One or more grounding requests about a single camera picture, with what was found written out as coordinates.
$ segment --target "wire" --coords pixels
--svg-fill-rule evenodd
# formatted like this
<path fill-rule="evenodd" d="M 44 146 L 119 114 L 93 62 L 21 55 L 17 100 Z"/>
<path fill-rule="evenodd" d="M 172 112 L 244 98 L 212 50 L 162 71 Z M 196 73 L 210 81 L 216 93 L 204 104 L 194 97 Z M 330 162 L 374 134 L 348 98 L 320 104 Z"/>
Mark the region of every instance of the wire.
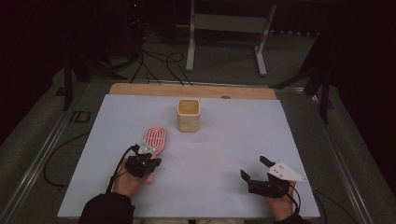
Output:
<path fill-rule="evenodd" d="M 131 81 L 130 81 L 129 83 L 133 83 L 133 82 L 134 82 L 134 79 L 136 78 L 137 73 L 139 73 L 139 70 L 140 70 L 140 68 L 142 67 L 142 61 L 143 61 L 143 59 L 140 60 L 140 58 L 138 58 L 138 60 L 139 60 L 139 66 L 137 67 L 136 71 L 134 71 L 134 74 L 132 75 Z"/>
<path fill-rule="evenodd" d="M 134 146 L 129 147 L 128 149 L 125 150 L 124 154 L 122 155 L 122 157 L 121 157 L 121 159 L 119 161 L 119 164 L 117 165 L 116 170 L 114 171 L 113 176 L 110 177 L 110 182 L 108 183 L 108 186 L 107 186 L 107 189 L 106 189 L 106 193 L 109 193 L 111 191 L 111 189 L 113 188 L 114 180 L 117 179 L 120 176 L 120 175 L 117 175 L 117 172 L 119 171 L 119 169 L 120 169 L 120 167 L 122 165 L 122 161 L 124 160 L 126 154 L 128 154 L 128 152 L 131 151 L 133 148 L 134 148 Z"/>
<path fill-rule="evenodd" d="M 296 194 L 297 194 L 297 197 L 298 197 L 298 210 L 300 211 L 300 208 L 301 208 L 301 197 L 300 197 L 300 194 L 298 193 L 297 189 L 294 186 L 292 186 L 290 183 L 289 183 L 289 187 L 291 187 L 294 190 L 294 192 L 296 192 Z"/>
<path fill-rule="evenodd" d="M 128 57 L 128 60 L 126 62 L 114 64 L 114 65 L 109 66 L 108 68 L 110 68 L 116 72 L 120 72 L 120 71 L 132 66 L 133 64 L 135 64 L 137 61 L 137 57 L 138 57 L 138 55 L 131 55 L 130 57 Z"/>
<path fill-rule="evenodd" d="M 315 188 L 314 188 L 314 191 L 317 192 L 317 193 L 319 193 L 319 194 L 322 195 L 323 197 L 327 198 L 327 199 L 330 200 L 332 203 L 336 204 L 338 207 L 340 207 L 340 208 L 352 219 L 352 221 L 353 221 L 354 223 L 359 224 L 359 222 L 358 222 L 352 215 L 350 215 L 350 214 L 348 213 L 348 211 L 347 211 L 343 206 L 341 206 L 340 203 L 336 202 L 334 199 L 330 198 L 329 196 L 327 196 L 326 194 L 322 193 L 321 191 L 319 191 L 319 190 L 317 190 L 317 189 L 315 189 Z"/>
<path fill-rule="evenodd" d="M 145 49 L 142 49 L 142 51 L 143 51 L 144 53 L 146 53 L 148 56 L 150 56 L 150 57 L 152 57 L 152 58 L 154 58 L 154 59 L 157 59 L 157 60 L 159 60 L 159 61 L 161 61 L 161 62 L 165 62 L 165 63 L 166 63 L 166 68 L 168 69 L 169 73 L 170 73 L 175 79 L 177 79 L 177 81 L 178 81 L 181 85 L 184 86 L 184 83 L 181 81 L 181 79 L 180 79 L 179 77 L 176 76 L 175 73 L 172 72 L 172 69 L 171 69 L 170 66 L 169 66 L 169 63 L 175 63 L 175 64 L 177 64 L 178 68 L 180 69 L 180 71 L 181 71 L 182 74 L 183 74 L 183 77 L 186 78 L 186 80 L 187 80 L 187 81 L 189 82 L 189 84 L 192 86 L 192 83 L 189 81 L 189 79 L 187 78 L 186 74 L 184 73 L 183 68 L 182 68 L 182 67 L 180 66 L 180 64 L 179 64 L 180 62 L 182 62 L 182 61 L 184 60 L 184 55 L 183 55 L 182 53 L 171 53 L 171 54 L 169 54 L 169 55 L 164 55 L 164 54 L 161 54 L 161 53 L 156 53 L 156 52 L 148 51 L 148 50 L 145 50 Z M 180 57 L 180 59 L 176 60 L 176 59 L 174 59 L 174 58 L 172 57 L 172 56 L 174 56 L 174 55 L 179 55 L 179 56 L 181 56 L 181 57 Z"/>
<path fill-rule="evenodd" d="M 127 79 L 127 77 L 120 76 L 119 74 L 113 72 L 113 70 L 111 70 L 110 68 L 107 68 L 101 63 L 90 59 L 88 56 L 80 51 L 77 51 L 77 56 L 82 59 L 88 66 L 98 69 L 114 79 Z"/>
<path fill-rule="evenodd" d="M 154 76 L 154 74 L 151 73 L 151 71 L 149 70 L 149 67 L 143 62 L 143 53 L 142 53 L 141 57 L 142 57 L 141 63 L 145 66 L 146 70 L 148 71 L 148 74 L 150 74 L 152 77 L 154 77 L 158 81 L 158 83 L 160 83 L 160 85 L 161 85 L 161 81 L 158 78 L 156 78 Z"/>
<path fill-rule="evenodd" d="M 117 179 L 117 178 L 119 178 L 120 176 L 125 175 L 126 173 L 128 173 L 128 171 L 125 171 L 124 173 L 117 175 L 116 177 L 114 177 L 114 179 Z"/>
<path fill-rule="evenodd" d="M 160 43 L 160 42 L 164 42 L 164 41 L 166 41 L 166 40 L 168 40 L 169 38 L 167 38 L 167 37 L 163 37 L 162 39 L 150 39 L 151 37 L 153 37 L 154 35 L 158 35 L 159 33 L 158 32 L 154 32 L 154 33 L 152 33 L 152 34 L 150 34 L 150 35 L 148 35 L 148 36 L 146 36 L 146 37 L 144 37 L 143 39 L 145 40 L 145 41 L 148 41 L 148 42 L 153 42 L 153 43 Z"/>
<path fill-rule="evenodd" d="M 73 141 L 79 139 L 80 137 L 83 137 L 83 136 L 85 136 L 85 135 L 88 135 L 88 134 L 89 134 L 89 133 L 83 133 L 83 134 L 81 134 L 81 135 L 79 135 L 79 136 L 77 136 L 77 137 L 74 137 L 74 138 L 72 138 L 72 139 L 70 139 L 70 140 L 68 140 L 68 141 L 66 141 L 66 142 L 64 142 L 64 143 L 62 143 L 62 144 L 60 144 L 58 147 L 56 147 L 55 149 L 52 150 L 52 152 L 49 154 L 49 157 L 47 158 L 46 163 L 44 164 L 44 168 L 43 168 L 43 176 L 44 176 L 44 179 L 46 180 L 47 183 L 49 183 L 49 184 L 52 185 L 52 186 L 61 187 L 61 188 L 65 188 L 65 187 L 69 186 L 68 184 L 58 184 L 58 183 L 55 183 L 55 182 L 51 181 L 51 180 L 48 178 L 48 175 L 47 175 L 47 168 L 48 168 L 48 165 L 49 165 L 49 163 L 50 163 L 50 159 L 52 158 L 52 156 L 53 156 L 59 149 L 61 149 L 61 148 L 64 147 L 65 145 L 67 145 L 67 144 L 69 144 L 69 143 L 71 143 L 71 142 L 73 142 Z"/>
<path fill-rule="evenodd" d="M 314 197 L 318 200 L 320 207 L 322 208 L 322 212 L 323 212 L 323 217 L 324 217 L 324 223 L 327 224 L 327 213 L 326 213 L 326 209 L 324 208 L 324 205 L 322 203 L 322 201 L 320 200 L 320 198 L 314 193 Z"/>

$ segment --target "pink brush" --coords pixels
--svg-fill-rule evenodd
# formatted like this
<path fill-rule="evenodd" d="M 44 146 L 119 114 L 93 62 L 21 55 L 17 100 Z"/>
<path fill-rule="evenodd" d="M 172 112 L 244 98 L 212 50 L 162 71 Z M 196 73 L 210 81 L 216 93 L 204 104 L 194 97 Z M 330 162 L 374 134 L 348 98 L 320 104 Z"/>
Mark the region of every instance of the pink brush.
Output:
<path fill-rule="evenodd" d="M 155 152 L 152 153 L 151 158 L 157 158 L 157 155 L 163 150 L 163 146 L 165 143 L 165 129 L 162 127 L 153 127 L 148 129 L 146 133 L 146 143 L 155 148 Z M 153 173 L 151 173 L 145 181 L 145 184 L 152 184 L 153 182 Z"/>

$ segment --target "black sleeve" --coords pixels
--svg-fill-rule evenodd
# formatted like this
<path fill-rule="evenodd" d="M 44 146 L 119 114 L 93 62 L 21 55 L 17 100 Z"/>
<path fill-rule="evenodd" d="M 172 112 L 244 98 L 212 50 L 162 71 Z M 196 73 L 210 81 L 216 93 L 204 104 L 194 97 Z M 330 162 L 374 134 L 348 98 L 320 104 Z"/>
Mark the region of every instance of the black sleeve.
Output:
<path fill-rule="evenodd" d="M 293 214 L 283 220 L 274 222 L 274 224 L 311 224 L 311 222 L 302 219 L 298 214 Z"/>
<path fill-rule="evenodd" d="M 100 194 L 84 206 L 78 224 L 132 224 L 134 206 L 131 200 L 118 193 Z"/>

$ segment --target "hand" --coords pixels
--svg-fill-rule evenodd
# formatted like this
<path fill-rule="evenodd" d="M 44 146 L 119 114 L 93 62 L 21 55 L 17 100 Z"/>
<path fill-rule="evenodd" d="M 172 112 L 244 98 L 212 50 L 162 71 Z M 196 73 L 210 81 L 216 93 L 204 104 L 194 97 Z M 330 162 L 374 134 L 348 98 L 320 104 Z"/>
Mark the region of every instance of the hand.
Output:
<path fill-rule="evenodd" d="M 296 182 L 290 182 L 290 185 L 295 187 Z M 293 188 L 289 187 L 289 195 L 293 196 Z M 293 214 L 293 202 L 291 199 L 284 195 L 282 198 L 269 198 L 264 197 L 271 208 L 273 216 L 276 221 L 283 220 Z"/>
<path fill-rule="evenodd" d="M 132 176 L 125 168 L 125 162 L 127 159 L 124 159 L 122 165 L 117 172 L 117 177 L 114 180 L 113 192 L 126 195 L 128 198 L 132 199 L 137 191 L 139 190 L 140 185 L 147 179 L 147 176 L 139 178 Z"/>

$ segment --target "cable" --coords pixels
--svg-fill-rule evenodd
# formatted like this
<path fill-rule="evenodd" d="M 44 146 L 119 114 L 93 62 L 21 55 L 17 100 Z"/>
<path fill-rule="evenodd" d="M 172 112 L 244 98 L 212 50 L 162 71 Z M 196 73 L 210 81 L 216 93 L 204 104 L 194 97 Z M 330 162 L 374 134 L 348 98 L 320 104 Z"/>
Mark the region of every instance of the cable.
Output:
<path fill-rule="evenodd" d="M 139 58 L 139 66 L 137 67 L 136 71 L 134 71 L 134 74 L 131 77 L 131 81 L 129 83 L 133 83 L 134 82 L 134 78 L 137 76 L 137 73 L 139 73 L 140 68 L 142 67 L 142 61 Z"/>
<path fill-rule="evenodd" d="M 159 34 L 158 32 L 155 32 L 155 33 L 152 33 L 152 34 L 150 34 L 150 35 L 144 37 L 143 39 L 144 39 L 145 41 L 152 42 L 152 43 L 161 43 L 161 42 L 164 42 L 164 41 L 166 41 L 166 40 L 169 39 L 169 38 L 167 38 L 167 37 L 163 37 L 162 39 L 156 39 L 156 40 L 150 39 L 152 36 L 158 35 L 158 34 Z"/>
<path fill-rule="evenodd" d="M 111 191 L 111 189 L 113 188 L 114 180 L 117 179 L 120 175 L 123 175 L 123 174 L 126 173 L 125 172 L 123 174 L 117 175 L 117 172 L 119 171 L 119 169 L 120 169 L 120 167 L 122 165 L 122 161 L 124 160 L 126 154 L 128 154 L 128 152 L 131 151 L 135 146 L 136 145 L 134 145 L 132 147 L 129 147 L 128 149 L 125 150 L 124 154 L 122 155 L 122 157 L 121 157 L 121 159 L 119 161 L 119 164 L 117 165 L 116 170 L 114 171 L 113 176 L 110 177 L 110 182 L 108 183 L 108 186 L 107 186 L 107 189 L 106 189 L 106 193 L 109 193 Z"/>
<path fill-rule="evenodd" d="M 149 70 L 149 67 L 143 62 L 143 53 L 141 53 L 141 57 L 142 57 L 141 63 L 146 67 L 146 70 L 148 71 L 148 74 L 150 74 L 152 77 L 154 77 L 158 81 L 158 83 L 160 83 L 160 85 L 161 85 L 161 81 L 158 78 L 156 78 L 154 76 L 154 74 L 151 73 L 151 71 Z"/>
<path fill-rule="evenodd" d="M 74 138 L 72 138 L 72 139 L 70 139 L 70 140 L 68 140 L 68 141 L 66 141 L 66 142 L 64 142 L 64 143 L 62 143 L 62 144 L 60 144 L 58 147 L 56 147 L 55 149 L 52 150 L 52 152 L 49 154 L 49 157 L 47 158 L 46 163 L 44 164 L 44 168 L 43 168 L 43 176 L 44 176 L 44 179 L 46 180 L 47 183 L 49 183 L 49 184 L 52 185 L 52 186 L 61 187 L 61 188 L 65 188 L 65 187 L 69 186 L 68 184 L 58 184 L 58 183 L 55 183 L 55 182 L 51 181 L 51 180 L 48 178 L 48 175 L 47 175 L 47 167 L 48 167 L 48 164 L 49 164 L 50 159 L 52 158 L 52 156 L 53 156 L 59 149 L 61 149 L 61 148 L 64 147 L 65 145 L 67 145 L 67 144 L 69 144 L 69 143 L 71 143 L 71 142 L 73 142 L 73 141 L 79 139 L 80 137 L 83 137 L 83 136 L 88 135 L 88 134 L 89 134 L 89 133 L 84 133 L 84 134 L 81 134 L 81 135 L 79 135 L 79 136 L 77 136 L 77 137 L 74 137 Z"/>
<path fill-rule="evenodd" d="M 131 55 L 126 62 L 110 65 L 108 68 L 117 72 L 122 71 L 136 63 L 137 57 L 138 55 Z"/>
<path fill-rule="evenodd" d="M 330 200 L 332 203 L 334 203 L 334 204 L 337 205 L 338 207 L 340 207 L 340 208 L 352 219 L 352 221 L 353 221 L 354 223 L 359 224 L 359 222 L 358 222 L 352 215 L 350 215 L 350 214 L 348 213 L 348 211 L 347 211 L 343 206 L 341 206 L 340 203 L 336 202 L 335 200 L 333 200 L 332 198 L 330 198 L 329 196 L 327 196 L 326 194 L 320 192 L 319 190 L 317 190 L 317 189 L 315 189 L 315 188 L 314 188 L 314 191 L 317 192 L 317 193 L 319 193 L 319 194 L 322 195 L 323 197 L 327 198 L 328 200 Z"/>
<path fill-rule="evenodd" d="M 279 188 L 280 189 L 280 191 L 282 191 L 283 192 L 283 189 L 282 189 L 282 187 L 280 187 L 278 184 L 276 184 L 276 183 L 273 183 L 274 184 L 274 186 L 276 186 L 277 188 Z M 286 192 L 285 193 L 285 195 L 294 203 L 294 205 L 295 205 L 295 209 L 294 209 L 294 214 L 295 215 L 297 215 L 297 214 L 299 214 L 300 213 L 300 207 L 301 207 L 301 198 L 300 198 L 300 194 L 298 193 L 298 191 L 289 183 L 288 184 L 289 185 L 289 187 L 291 187 L 296 193 L 297 193 L 297 196 L 298 196 L 298 203 L 294 200 L 294 198 L 293 197 L 291 197 L 291 195 L 288 193 L 288 192 Z"/>
<path fill-rule="evenodd" d="M 164 54 L 161 54 L 161 53 L 156 53 L 156 52 L 148 51 L 148 50 L 145 50 L 145 49 L 142 49 L 142 51 L 143 51 L 144 53 L 146 53 L 148 56 L 150 56 L 150 57 L 152 57 L 152 58 L 154 58 L 154 59 L 157 59 L 157 60 L 159 60 L 159 61 L 161 61 L 161 62 L 165 62 L 165 63 L 166 63 L 166 68 L 168 69 L 169 73 L 170 73 L 175 79 L 177 79 L 177 81 L 180 82 L 181 85 L 184 86 L 184 83 L 180 80 L 180 78 L 178 78 L 178 77 L 175 75 L 175 73 L 172 72 L 172 69 L 169 67 L 169 63 L 176 63 L 177 66 L 179 67 L 180 71 L 182 72 L 183 77 L 186 78 L 186 80 L 187 80 L 187 81 L 189 82 L 189 84 L 192 86 L 192 83 L 189 81 L 189 79 L 187 78 L 186 74 L 184 73 L 183 68 L 182 68 L 182 67 L 180 66 L 180 64 L 179 64 L 180 62 L 182 62 L 182 61 L 184 60 L 184 55 L 183 55 L 182 53 L 171 53 L 171 54 L 169 54 L 169 55 L 164 55 Z M 174 58 L 172 57 L 173 55 L 179 55 L 179 56 L 181 56 L 181 58 L 178 59 L 178 60 L 176 60 L 176 59 L 174 59 Z"/>
<path fill-rule="evenodd" d="M 324 208 L 324 205 L 322 203 L 322 201 L 320 200 L 320 198 L 314 193 L 314 198 L 316 198 L 320 204 L 320 207 L 322 208 L 322 212 L 323 212 L 323 217 L 324 217 L 324 224 L 327 224 L 327 213 L 326 213 L 326 209 Z"/>

